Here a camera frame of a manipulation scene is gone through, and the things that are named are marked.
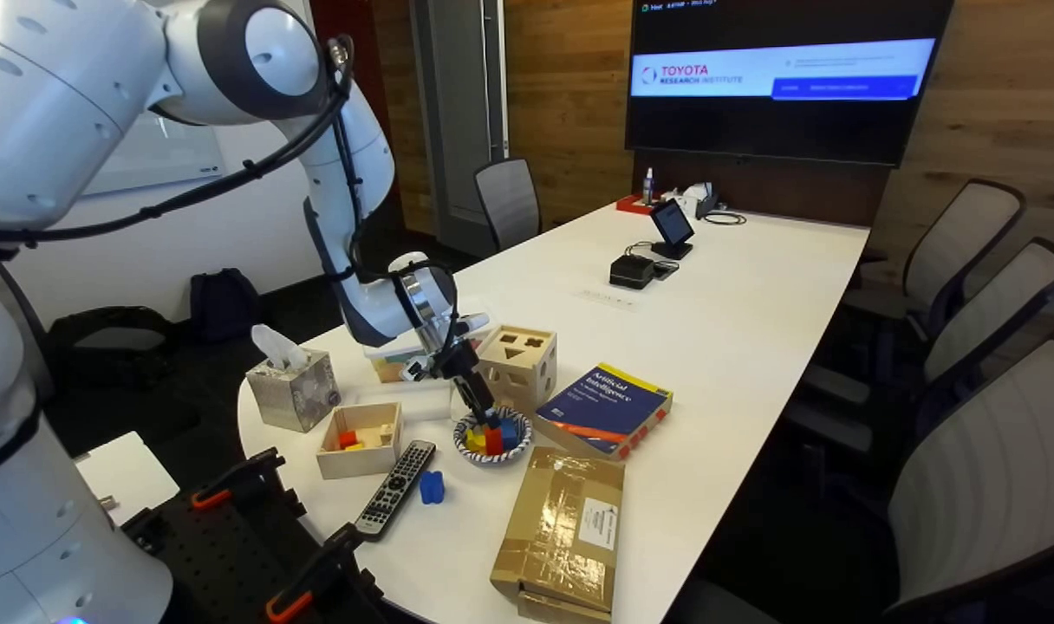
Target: conference table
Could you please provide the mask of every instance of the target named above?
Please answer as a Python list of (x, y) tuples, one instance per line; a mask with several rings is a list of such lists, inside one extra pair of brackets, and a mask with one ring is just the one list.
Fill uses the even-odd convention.
[[(617, 624), (664, 622), (705, 544), (718, 532), (749, 466), (806, 376), (866, 247), (866, 229), (749, 215), (746, 227), (695, 223), (695, 253), (647, 292), (607, 286), (607, 269), (629, 247), (657, 243), (652, 218), (615, 205), (529, 238), (500, 258), (457, 272), (462, 311), (485, 311), (493, 327), (560, 332), (560, 388), (611, 362), (672, 388), (672, 414), (625, 461), (617, 540)], [(399, 607), (448, 624), (519, 622), (489, 584), (525, 458), (478, 467), (456, 452), (464, 416), (448, 382), (382, 385), (375, 362), (415, 346), (404, 336), (382, 352), (359, 346), (346, 331), (317, 336), (344, 404), (404, 405), (404, 445), (435, 442), (435, 472), (448, 498), (419, 496), (390, 538), (359, 549), (359, 564)], [(277, 449), (280, 478), (304, 503), (304, 529), (324, 540), (355, 522), (382, 477), (324, 478), (309, 434), (267, 427), (254, 392), (241, 388), (243, 452)]]

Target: black cable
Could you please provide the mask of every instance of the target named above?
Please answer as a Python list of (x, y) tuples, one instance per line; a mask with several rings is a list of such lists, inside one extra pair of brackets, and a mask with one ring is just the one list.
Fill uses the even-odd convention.
[(29, 442), (35, 442), (35, 434), (40, 434), (40, 414), (43, 414), (43, 404), (35, 404), (35, 411), (22, 419), (22, 427), (0, 449), (0, 466), (6, 466)]
[(361, 234), (366, 234), (361, 198), (359, 198), (361, 178), (359, 178), (359, 166), (355, 166), (352, 133), (346, 133), (344, 115), (336, 115), (330, 130), (332, 130), (332, 144), (336, 144), (336, 149), (340, 149), (340, 162), (344, 162), (346, 192), (352, 192), (352, 211), (355, 211), (355, 237), (352, 237), (352, 243), (346, 243), (346, 258), (352, 258), (355, 269), (361, 269), (361, 258), (355, 253), (355, 247), (359, 247), (359, 238), (361, 238)]
[(77, 227), (77, 229), (48, 229), (48, 234), (17, 229), (17, 234), (0, 234), (0, 243), (40, 247), (40, 243), (59, 243), (59, 238), (107, 237), (107, 234), (131, 229), (138, 223), (162, 218), (169, 211), (183, 211), (191, 205), (212, 201), (212, 198), (228, 193), (237, 188), (247, 188), (247, 185), (288, 166), (292, 161), (298, 161), (340, 119), (344, 104), (346, 104), (346, 89), (336, 89), (332, 101), (328, 104), (328, 111), (301, 136), (296, 136), (288, 146), (280, 146), (277, 153), (271, 153), (256, 162), (247, 161), (243, 171), (237, 171), (222, 180), (191, 188), (191, 192), (174, 193), (160, 205), (138, 208), (137, 215), (124, 215), (124, 218)]

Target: wooden box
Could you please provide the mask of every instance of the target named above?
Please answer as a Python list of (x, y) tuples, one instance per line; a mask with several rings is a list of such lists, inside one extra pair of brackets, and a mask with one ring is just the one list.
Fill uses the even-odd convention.
[(399, 458), (399, 404), (340, 405), (318, 442), (324, 478), (390, 472)]
[(478, 346), (497, 400), (541, 405), (556, 392), (560, 336), (529, 327), (497, 327)]

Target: wire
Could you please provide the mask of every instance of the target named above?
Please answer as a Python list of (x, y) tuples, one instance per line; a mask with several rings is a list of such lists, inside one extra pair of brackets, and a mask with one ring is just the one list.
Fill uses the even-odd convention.
[(336, 89), (332, 101), (318, 111), (318, 119), (301, 133), (296, 136), (288, 146), (280, 146), (277, 153), (265, 156), (265, 161), (247, 161), (243, 171), (222, 178), (222, 180), (212, 180), (212, 185), (203, 185), (203, 188), (191, 188), (183, 193), (174, 193), (160, 205), (146, 205), (138, 208), (137, 215), (124, 215), (124, 218), (111, 218), (111, 223), (93, 223), (93, 227), (77, 227), (77, 229), (48, 229), (48, 234), (35, 234), (35, 229), (17, 229), (17, 234), (5, 234), (0, 229), (0, 243), (26, 243), (26, 247), (40, 247), (40, 243), (59, 243), (59, 238), (92, 238), (92, 237), (107, 237), (107, 234), (118, 234), (118, 229), (131, 229), (138, 223), (152, 223), (152, 218), (162, 218), (169, 211), (183, 211), (191, 205), (203, 205), (207, 198), (218, 198), (218, 193), (228, 193), (237, 188), (247, 188), (280, 166), (288, 166), (292, 161), (298, 161), (330, 124), (332, 119), (340, 119), (340, 104), (346, 104), (346, 89)]
[(712, 227), (741, 227), (746, 215), (741, 215), (741, 211), (732, 211), (729, 205), (718, 205), (718, 208), (709, 211), (701, 223), (712, 223)]
[(657, 253), (657, 243), (647, 243), (647, 238), (625, 247), (625, 258), (641, 258), (641, 262), (657, 264), (658, 272), (677, 272), (680, 269), (680, 262), (670, 262), (670, 258)]
[(359, 238), (361, 238), (361, 234), (366, 234), (366, 218), (361, 218), (361, 193), (359, 193), (359, 166), (355, 166), (355, 153), (352, 153), (352, 133), (346, 133), (346, 123), (344, 123), (344, 115), (336, 115), (332, 119), (332, 144), (336, 144), (336, 149), (340, 149), (340, 162), (344, 162), (344, 174), (346, 174), (346, 192), (352, 192), (352, 211), (355, 211), (355, 237), (352, 237), (352, 243), (346, 243), (346, 258), (352, 258), (352, 264), (359, 269), (359, 278), (366, 278), (361, 272), (361, 258), (359, 258)]

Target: tablet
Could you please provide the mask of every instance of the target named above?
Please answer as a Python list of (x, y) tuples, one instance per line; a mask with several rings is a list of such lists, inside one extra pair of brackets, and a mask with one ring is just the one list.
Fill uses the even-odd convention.
[(652, 218), (664, 234), (664, 243), (657, 247), (657, 253), (682, 258), (690, 250), (688, 238), (695, 238), (695, 227), (690, 227), (688, 211), (677, 201), (664, 201), (664, 205), (657, 205)]

